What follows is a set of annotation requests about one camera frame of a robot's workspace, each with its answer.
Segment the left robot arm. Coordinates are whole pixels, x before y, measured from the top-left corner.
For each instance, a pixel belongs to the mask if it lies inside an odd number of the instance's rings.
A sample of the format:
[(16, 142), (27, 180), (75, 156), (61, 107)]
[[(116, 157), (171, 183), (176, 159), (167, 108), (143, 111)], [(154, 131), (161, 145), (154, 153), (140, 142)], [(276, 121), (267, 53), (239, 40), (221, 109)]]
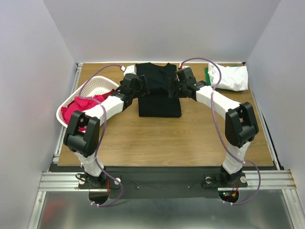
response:
[(105, 130), (100, 127), (106, 127), (107, 120), (129, 107), (134, 98), (149, 93), (144, 75), (127, 73), (120, 85), (109, 91), (102, 102), (93, 96), (79, 96), (96, 104), (87, 111), (76, 110), (71, 114), (63, 139), (63, 143), (77, 156), (84, 168), (84, 175), (76, 176), (80, 185), (88, 185), (91, 188), (106, 186), (105, 166), (97, 156), (105, 134)]

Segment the black t shirt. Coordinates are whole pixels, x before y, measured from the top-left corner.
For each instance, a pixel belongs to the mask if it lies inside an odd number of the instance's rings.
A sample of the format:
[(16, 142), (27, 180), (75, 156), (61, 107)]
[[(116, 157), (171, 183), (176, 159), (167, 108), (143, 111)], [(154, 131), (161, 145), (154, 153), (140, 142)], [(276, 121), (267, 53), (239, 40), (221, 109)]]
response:
[(138, 75), (144, 75), (149, 95), (138, 98), (140, 117), (174, 117), (182, 115), (180, 100), (169, 97), (169, 79), (176, 77), (176, 65), (159, 66), (151, 62), (136, 64)]

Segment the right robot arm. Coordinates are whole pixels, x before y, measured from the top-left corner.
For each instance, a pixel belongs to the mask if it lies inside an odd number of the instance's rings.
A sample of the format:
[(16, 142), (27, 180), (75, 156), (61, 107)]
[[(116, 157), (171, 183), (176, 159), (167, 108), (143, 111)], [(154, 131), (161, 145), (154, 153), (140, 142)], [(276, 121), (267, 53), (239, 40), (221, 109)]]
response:
[(212, 117), (219, 114), (225, 121), (225, 138), (220, 138), (226, 157), (216, 175), (223, 186), (238, 181), (245, 164), (245, 154), (259, 132), (253, 106), (239, 103), (215, 91), (208, 83), (197, 81), (191, 68), (179, 69), (175, 78), (169, 79), (169, 97), (192, 98), (212, 110)]

